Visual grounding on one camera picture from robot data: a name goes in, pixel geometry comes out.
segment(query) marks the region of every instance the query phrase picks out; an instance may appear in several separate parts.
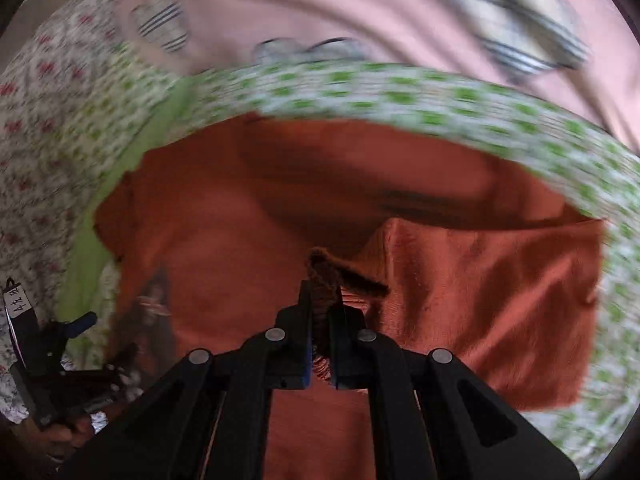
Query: label with chinese characters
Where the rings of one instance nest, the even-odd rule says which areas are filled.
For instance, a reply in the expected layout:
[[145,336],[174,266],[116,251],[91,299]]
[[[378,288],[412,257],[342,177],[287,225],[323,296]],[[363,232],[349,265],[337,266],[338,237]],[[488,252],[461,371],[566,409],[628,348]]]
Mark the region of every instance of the label with chinese characters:
[[11,319],[15,319],[20,314],[24,314],[31,309],[31,303],[29,303],[22,285],[14,286],[14,288],[5,291],[2,297],[4,298],[6,311]]

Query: pink fabric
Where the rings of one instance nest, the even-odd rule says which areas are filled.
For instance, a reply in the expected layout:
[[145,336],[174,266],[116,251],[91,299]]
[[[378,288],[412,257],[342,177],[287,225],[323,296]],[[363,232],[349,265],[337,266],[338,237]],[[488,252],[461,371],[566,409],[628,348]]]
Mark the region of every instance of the pink fabric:
[[[369,58],[458,72],[510,85],[444,0],[178,0],[189,29],[172,54],[146,42],[130,12],[144,0],[123,0],[126,36],[145,59],[175,72],[250,64],[257,44],[294,38],[307,46],[346,36]],[[640,151],[640,46],[611,0],[568,0],[582,19],[593,55],[580,71],[555,71],[519,89],[603,126]]]

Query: lime green fabric strip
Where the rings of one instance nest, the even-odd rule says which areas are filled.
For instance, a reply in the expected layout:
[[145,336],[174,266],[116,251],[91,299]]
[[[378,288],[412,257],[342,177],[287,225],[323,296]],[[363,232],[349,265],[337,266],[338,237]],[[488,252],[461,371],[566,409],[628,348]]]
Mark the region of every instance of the lime green fabric strip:
[[[57,315],[60,321],[76,319],[91,309],[100,274],[111,259],[109,251],[94,233],[96,208],[116,187],[122,175],[137,167],[145,152],[166,143],[165,133],[186,108],[192,85],[192,78],[182,78],[174,85],[169,97],[157,106],[156,112],[122,152],[89,202],[76,231],[65,282],[58,297]],[[66,349],[76,362],[82,362],[82,355],[89,344],[87,339],[80,336],[70,341]]]

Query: silver screw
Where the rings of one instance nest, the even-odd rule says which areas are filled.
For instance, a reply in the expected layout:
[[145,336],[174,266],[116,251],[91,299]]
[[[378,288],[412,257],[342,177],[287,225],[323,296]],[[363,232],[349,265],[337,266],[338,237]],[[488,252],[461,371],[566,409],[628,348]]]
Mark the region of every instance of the silver screw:
[[372,341],[375,341],[377,337],[378,334],[368,328],[358,330],[358,341],[362,341],[363,343],[371,343]]
[[449,352],[449,350],[445,350],[444,348],[438,348],[437,350],[433,351],[433,354],[431,354],[431,357],[437,363],[440,363],[441,365],[445,365],[451,362],[451,360],[453,359],[453,354]]
[[269,341],[282,341],[287,333],[281,328],[270,328],[264,333],[265,338]]
[[209,352],[198,348],[189,354],[189,361],[192,365],[203,365],[209,360]]

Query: folded orange cloth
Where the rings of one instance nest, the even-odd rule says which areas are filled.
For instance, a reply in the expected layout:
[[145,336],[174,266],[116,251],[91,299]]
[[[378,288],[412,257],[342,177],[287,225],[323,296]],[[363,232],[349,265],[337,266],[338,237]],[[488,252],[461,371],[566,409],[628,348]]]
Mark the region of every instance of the folded orange cloth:
[[[122,264],[111,349],[139,341],[154,373],[238,348],[323,266],[373,328],[451,348],[518,408],[575,399],[588,365],[602,222],[452,142],[248,114],[146,153],[95,227]],[[363,394],[313,380],[271,413],[266,478],[375,476]]]

